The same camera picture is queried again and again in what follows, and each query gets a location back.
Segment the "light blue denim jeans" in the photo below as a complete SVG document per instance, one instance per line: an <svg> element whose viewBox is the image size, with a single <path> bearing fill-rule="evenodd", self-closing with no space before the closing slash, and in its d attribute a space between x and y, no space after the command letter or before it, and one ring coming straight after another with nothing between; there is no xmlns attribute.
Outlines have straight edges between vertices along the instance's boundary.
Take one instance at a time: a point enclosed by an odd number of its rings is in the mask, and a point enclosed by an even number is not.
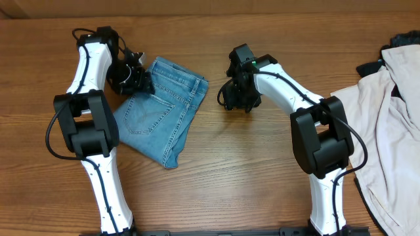
<svg viewBox="0 0 420 236"><path fill-rule="evenodd" d="M209 82L162 57L153 61L148 72L155 93L134 93L114 112L119 140L165 168L177 168Z"/></svg>

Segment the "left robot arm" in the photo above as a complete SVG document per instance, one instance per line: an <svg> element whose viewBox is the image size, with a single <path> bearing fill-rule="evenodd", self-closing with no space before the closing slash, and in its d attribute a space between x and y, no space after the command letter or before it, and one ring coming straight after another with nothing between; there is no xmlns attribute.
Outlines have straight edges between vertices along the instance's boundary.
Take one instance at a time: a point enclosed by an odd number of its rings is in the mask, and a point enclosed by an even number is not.
<svg viewBox="0 0 420 236"><path fill-rule="evenodd" d="M55 114L45 135L60 125L71 159L85 168L100 213L101 235L137 235L135 220L125 200L116 162L119 131L104 94L109 84L118 95L154 93L151 75L143 68L145 54L132 52L110 26L82 29L75 38L79 62L65 94L54 97Z"/></svg>

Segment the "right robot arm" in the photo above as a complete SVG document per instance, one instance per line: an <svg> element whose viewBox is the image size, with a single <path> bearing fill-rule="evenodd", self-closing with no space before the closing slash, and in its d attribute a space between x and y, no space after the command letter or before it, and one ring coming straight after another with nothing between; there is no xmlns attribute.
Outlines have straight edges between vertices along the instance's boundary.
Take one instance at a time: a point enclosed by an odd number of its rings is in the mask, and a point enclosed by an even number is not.
<svg viewBox="0 0 420 236"><path fill-rule="evenodd" d="M255 57L243 44L229 54L229 81L217 101L227 110L250 112L271 99L290 118L293 154L308 174L312 212L300 235L352 235L343 216L343 181L354 152L343 105L335 96L323 98L291 78L271 55Z"/></svg>

